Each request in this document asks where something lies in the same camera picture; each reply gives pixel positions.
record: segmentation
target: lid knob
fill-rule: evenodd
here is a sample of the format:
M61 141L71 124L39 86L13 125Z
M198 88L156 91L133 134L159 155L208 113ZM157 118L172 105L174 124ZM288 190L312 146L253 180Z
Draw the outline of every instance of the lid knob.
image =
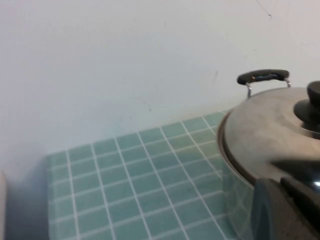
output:
M304 122L305 128L311 128L313 130L319 129L320 81L313 81L309 83L306 91L309 99L298 101L293 107L294 114Z
M307 87L310 103L320 111L320 81L313 81Z

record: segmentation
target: pot lid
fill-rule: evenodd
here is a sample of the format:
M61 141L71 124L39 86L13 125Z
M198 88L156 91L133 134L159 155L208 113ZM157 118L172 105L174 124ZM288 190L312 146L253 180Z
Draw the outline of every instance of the pot lid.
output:
M308 94L315 91L313 100L320 104L320 81L312 84ZM320 122L314 122L320 108L307 100L308 94L302 87L272 89L230 112L224 124L224 148L252 178L279 181L309 172L320 184Z

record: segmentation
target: green tile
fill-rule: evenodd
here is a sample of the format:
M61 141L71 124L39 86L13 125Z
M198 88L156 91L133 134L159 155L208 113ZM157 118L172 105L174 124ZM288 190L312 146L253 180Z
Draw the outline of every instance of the green tile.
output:
M99 169L109 168L115 165L121 165L121 157L119 153L107 155L107 156L98 156L96 158Z
M191 133L191 137L197 144L216 140L216 135L210 129Z
M61 181L69 178L68 167L59 167L49 171L49 182L53 183L56 181Z
M144 143L159 141L164 139L164 136L162 135L160 128L153 128L145 131L141 131L140 137Z
M225 161L223 161L222 170L223 170L223 175L228 177L228 179L230 179L231 176L234 175L233 171L231 171L231 169L229 167L229 164L227 164Z
M169 201L163 190L138 197L143 213L169 206Z
M68 150L71 162L93 157L91 145L84 145Z
M175 232L168 236L157 238L158 240L187 240L185 234L182 231Z
M99 209L78 215L78 226L81 234L109 225L106 209Z
M56 167L63 164L67 164L67 153L66 151L58 152L47 156L49 166Z
M169 168L179 164L176 156L173 153L152 157L151 160L157 170Z
M201 200L196 200L175 208L183 225L210 218L210 214Z
M242 232L240 237L242 239L253 239L252 230L251 230L250 224L249 224L249 226L245 227L245 230L244 230L244 232Z
M182 167L175 167L158 173L163 185L168 186L188 180Z
M162 127L163 133L167 138L175 137L178 135L185 134L185 128L181 124L181 122L172 123L169 125L165 125Z
M74 211L71 197L65 200L60 200L54 204L49 204L50 220L55 220L72 214L74 214Z
M221 230L223 231L224 235L228 239L232 239L232 238L236 238L237 237L233 227L230 225L230 222L229 222L227 216L220 217L216 221L217 221L218 225L220 226Z
M224 237L222 236L219 228L213 222L206 222L186 230L187 235L189 236L190 240L223 240Z
M49 200L69 196L71 194L70 181L49 186L48 193Z
M151 173L154 171L148 159L144 161L128 164L126 168L131 177L136 177L136 176Z
M73 179L73 189L75 193L79 193L89 189L94 189L97 187L100 187L97 174Z
M87 237L81 237L81 240L113 240L110 230L104 230Z
M135 199L109 206L109 213L113 223L140 215Z
M220 155L208 158L209 162L214 166L215 170L223 171L224 160Z
M241 197L241 199L244 199L246 194L248 192L253 192L254 189L252 186L248 186L247 185L248 183L240 180L239 176L237 176L237 177L238 177L237 182L238 182L238 186L239 186L237 189L241 193L241 194L239 194L239 196Z
M244 226L244 222L237 218L236 216L233 216L231 218L231 221L232 221L232 226L233 226L233 229L236 231L236 232L240 232Z
M202 119L202 117L196 117L189 120L185 120L183 121L183 124L189 133L207 128L207 124Z
M104 188L104 193L108 203L132 197L134 195L129 182L119 183L114 186L107 186Z
M73 177L96 171L96 165L93 158L88 161L72 164L70 167Z
M237 195L236 195L236 191L235 190L232 190L232 191L229 191L228 194L226 195L226 201L225 201L225 205L229 208L232 208L234 209L237 205L238 205L238 198L237 198Z
M96 155L100 155L100 154L115 152L118 150L118 148L116 145L116 141L112 138L112 139L95 142L93 144L93 150Z
M194 145L192 139L188 136L179 136L168 140L173 149L181 149Z
M112 184L127 179L127 174L123 166L100 171L102 183Z
M131 162L138 159L147 157L146 151L142 146L135 147L130 150L122 151L122 156L125 162Z
M219 153L218 144L216 142L199 145L199 147L206 157L212 157Z
M170 187L166 192L173 204L198 197L195 187L190 182Z
M220 215L226 213L225 198L222 193L207 196L203 200L210 209L212 215Z
M116 140L119 144L120 149L126 149L133 146L141 145L141 142L137 133L120 136L120 137L117 137Z
M238 199L241 199L241 194L242 194L243 189L239 186L239 183L236 183L236 188L234 190L236 196Z
M246 210L243 207L239 206L235 211L235 215L240 221L244 223L250 216L250 212L246 212Z
M152 236L156 236L179 227L177 218L171 209L150 215L145 218L145 221Z
M143 240L148 238L146 227L141 219L116 226L114 233L117 240Z
M75 206L77 212L102 206L104 204L105 202L100 189L75 197Z
M245 209L247 211L251 210L251 206L252 206L252 200L253 200L253 194L254 191L253 190L249 190L246 192L244 198L243 198L243 206L245 207Z
M176 151L175 153L182 163L187 163L204 158L197 147L190 147L187 149Z
M163 154L171 151L171 148L166 141L148 144L145 145L145 148L150 156Z
M184 169L191 178L214 172L214 170L206 160L201 160L185 165Z
M216 112L216 113L204 116L205 121L210 126L218 126L223 118L224 118L224 114L222 112Z
M213 126L213 127L211 127L211 129L215 133L215 135L218 134L218 127L217 126Z
M202 195L222 191L223 189L222 181L216 174L200 177L193 182Z
M156 174L133 179L132 184L137 194L145 193L161 187Z
M63 240L76 236L76 223L74 218L50 225L50 239L52 240Z

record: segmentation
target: white wall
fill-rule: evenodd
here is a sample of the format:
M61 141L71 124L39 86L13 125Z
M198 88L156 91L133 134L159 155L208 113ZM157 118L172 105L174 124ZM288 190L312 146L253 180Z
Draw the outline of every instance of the white wall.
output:
M0 167L21 187L46 153L232 107L246 71L287 69L306 86L320 78L319 10L318 0L2 0Z

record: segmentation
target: pot handle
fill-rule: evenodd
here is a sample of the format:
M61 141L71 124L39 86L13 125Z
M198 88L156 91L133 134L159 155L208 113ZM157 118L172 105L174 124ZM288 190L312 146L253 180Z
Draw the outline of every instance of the pot handle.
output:
M256 71L250 71L241 74L237 78L237 83L240 85L246 85L248 88L248 98L251 96L251 83L269 81L269 80L279 80L286 81L287 87L291 87L291 82L288 80L289 72L287 70L281 69L262 69Z

